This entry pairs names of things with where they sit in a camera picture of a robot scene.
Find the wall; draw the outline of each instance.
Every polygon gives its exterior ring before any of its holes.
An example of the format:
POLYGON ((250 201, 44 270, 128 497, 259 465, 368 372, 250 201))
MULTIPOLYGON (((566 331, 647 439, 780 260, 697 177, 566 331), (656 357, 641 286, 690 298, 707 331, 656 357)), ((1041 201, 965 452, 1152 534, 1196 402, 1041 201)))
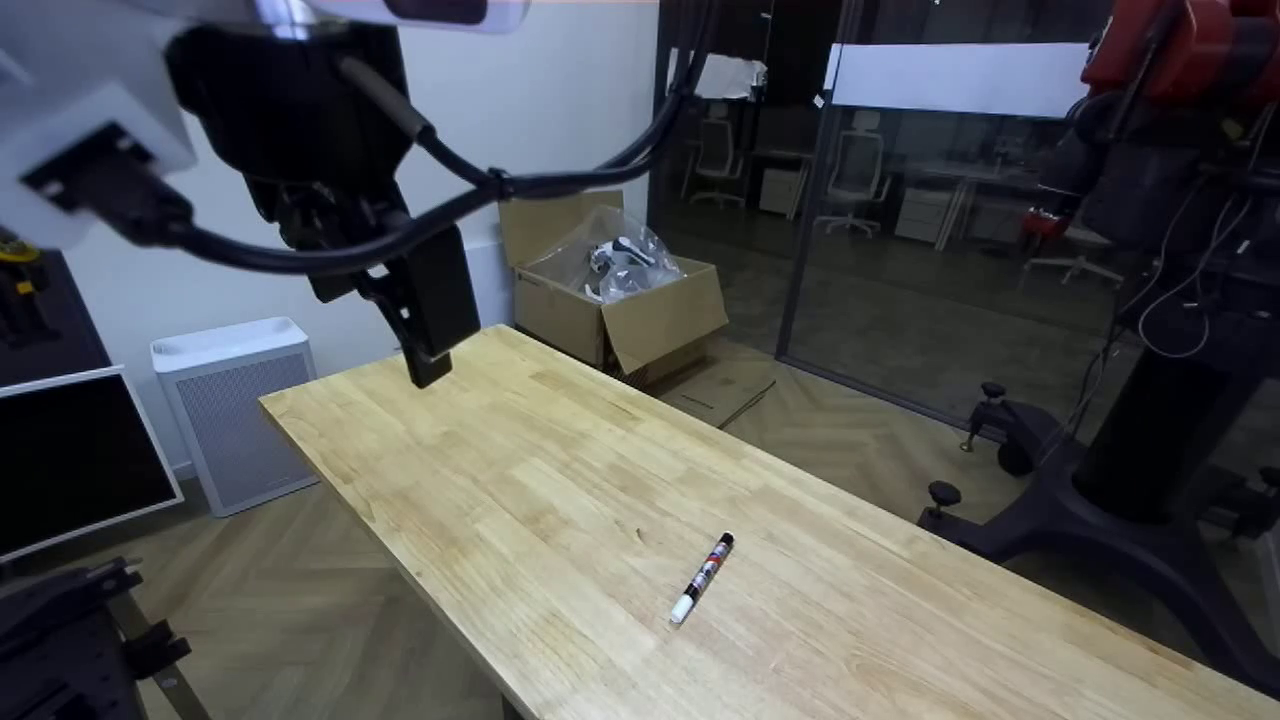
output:
MULTIPOLYGON (((416 104, 468 157, 498 167, 581 167, 604 161, 653 116, 656 0, 537 0, 516 35, 401 34, 416 104)), ((235 174, 229 174, 190 123, 196 167, 172 186, 196 201, 199 225, 277 244, 235 174)), ((401 167, 410 210, 437 203, 459 186, 410 157, 401 167)), ((644 210, 644 181, 628 186, 628 210, 644 210)), ((463 222, 471 247, 491 244, 494 214, 463 222)), ((148 367, 148 343, 259 317, 291 317, 318 372, 340 372, 395 351, 392 331, 365 300, 317 306, 304 280, 229 274, 179 252, 140 252, 90 228, 66 247, 83 306, 128 367, 169 465, 189 465, 184 439, 148 367)))

